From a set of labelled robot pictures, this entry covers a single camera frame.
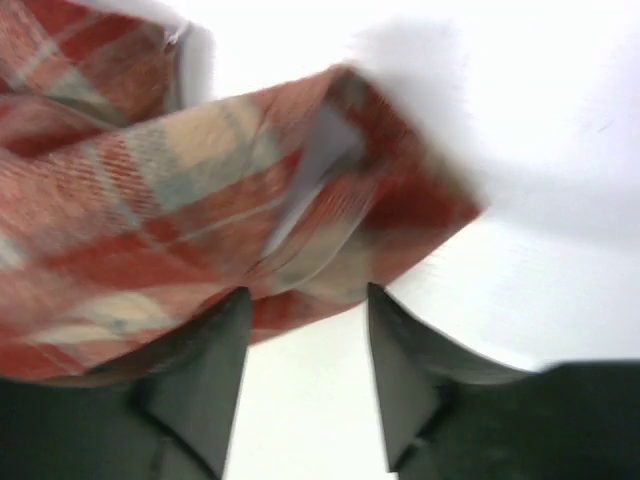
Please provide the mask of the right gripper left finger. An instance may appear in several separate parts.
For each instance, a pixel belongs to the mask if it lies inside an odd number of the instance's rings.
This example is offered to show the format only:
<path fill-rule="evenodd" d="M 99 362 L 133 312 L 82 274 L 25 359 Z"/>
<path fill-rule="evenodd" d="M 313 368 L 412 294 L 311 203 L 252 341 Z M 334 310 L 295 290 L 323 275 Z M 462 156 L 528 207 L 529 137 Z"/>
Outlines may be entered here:
<path fill-rule="evenodd" d="M 220 479 L 250 337 L 239 288 L 82 377 L 1 382 L 5 479 Z"/>

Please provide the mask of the red plaid skirt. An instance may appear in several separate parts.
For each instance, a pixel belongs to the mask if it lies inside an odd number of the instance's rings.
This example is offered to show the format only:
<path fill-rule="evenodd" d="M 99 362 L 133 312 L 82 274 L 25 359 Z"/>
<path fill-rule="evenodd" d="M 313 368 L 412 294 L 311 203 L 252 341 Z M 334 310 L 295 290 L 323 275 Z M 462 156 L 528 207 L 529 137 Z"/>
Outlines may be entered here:
<path fill-rule="evenodd" d="M 246 286 L 253 342 L 360 303 L 479 207 L 439 146 L 336 65 L 181 108 L 174 35 L 1 5 L 1 373 L 80 375 Z"/>

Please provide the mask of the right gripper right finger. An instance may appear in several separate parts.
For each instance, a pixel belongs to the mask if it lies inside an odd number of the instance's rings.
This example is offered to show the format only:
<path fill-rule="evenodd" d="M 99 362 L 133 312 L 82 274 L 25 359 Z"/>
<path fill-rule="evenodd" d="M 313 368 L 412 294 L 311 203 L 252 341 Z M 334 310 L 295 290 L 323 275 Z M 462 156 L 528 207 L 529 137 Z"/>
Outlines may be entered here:
<path fill-rule="evenodd" d="M 401 479 L 635 479 L 639 364 L 517 370 L 420 322 L 368 287 L 387 465 Z"/>

